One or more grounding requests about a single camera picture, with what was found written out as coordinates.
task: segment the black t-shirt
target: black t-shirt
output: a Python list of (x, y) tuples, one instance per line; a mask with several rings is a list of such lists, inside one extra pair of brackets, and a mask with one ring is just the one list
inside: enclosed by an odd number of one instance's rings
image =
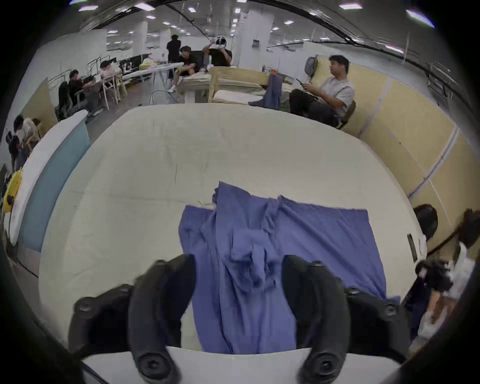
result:
[[(228, 53), (230, 58), (232, 58), (232, 51), (229, 51), (228, 49), (225, 51)], [(212, 48), (210, 49), (209, 54), (212, 56), (212, 64), (215, 67), (229, 67), (227, 59), (221, 50)]]
[(181, 41), (180, 40), (170, 40), (167, 43), (168, 61), (174, 61), (174, 62), (179, 61), (180, 46), (181, 46)]
[(185, 65), (195, 64), (195, 66), (193, 68), (195, 70), (195, 72), (198, 72), (199, 69), (200, 69), (200, 68), (198, 68), (197, 59), (192, 54), (190, 54), (188, 59), (184, 59), (183, 57), (180, 57), (180, 61), (183, 61), (183, 64), (185, 64)]

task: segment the beige cushion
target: beige cushion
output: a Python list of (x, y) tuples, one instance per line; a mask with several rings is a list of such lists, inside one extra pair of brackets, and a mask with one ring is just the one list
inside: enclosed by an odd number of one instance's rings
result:
[(227, 103), (227, 104), (245, 104), (249, 101), (261, 100), (262, 96), (250, 95), (248, 93), (225, 91), (223, 89), (217, 91), (213, 97), (214, 103)]

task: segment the blue cloth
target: blue cloth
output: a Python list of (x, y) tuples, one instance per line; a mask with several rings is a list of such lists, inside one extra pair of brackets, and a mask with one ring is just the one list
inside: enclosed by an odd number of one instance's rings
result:
[(321, 260), (347, 287), (386, 298), (383, 265), (365, 210), (266, 199), (220, 183), (216, 210), (186, 206), (179, 235), (195, 255), (192, 298), (206, 352), (295, 349), (295, 318), (281, 284), (284, 255)]
[(264, 97), (258, 101), (250, 101), (248, 105), (279, 110), (282, 96), (282, 83), (283, 79), (281, 76), (271, 73), (268, 78), (268, 87)]

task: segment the yellow object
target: yellow object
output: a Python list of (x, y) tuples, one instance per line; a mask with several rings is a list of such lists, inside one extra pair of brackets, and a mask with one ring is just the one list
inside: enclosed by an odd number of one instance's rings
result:
[(8, 203), (8, 197), (11, 196), (15, 198), (18, 192), (18, 188), (20, 187), (21, 181), (22, 181), (22, 170), (20, 169), (13, 174), (12, 179), (8, 184), (7, 191), (5, 192), (5, 196), (3, 197), (3, 211), (5, 213), (10, 212), (12, 210), (13, 201), (12, 200), (10, 201), (12, 203), (10, 205)]

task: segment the light blue panel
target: light blue panel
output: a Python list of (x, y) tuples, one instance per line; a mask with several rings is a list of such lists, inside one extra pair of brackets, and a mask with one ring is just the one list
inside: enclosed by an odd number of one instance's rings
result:
[(90, 147), (85, 121), (78, 124), (60, 144), (28, 201), (18, 235), (18, 242), (27, 248), (42, 251), (48, 221), (68, 176)]

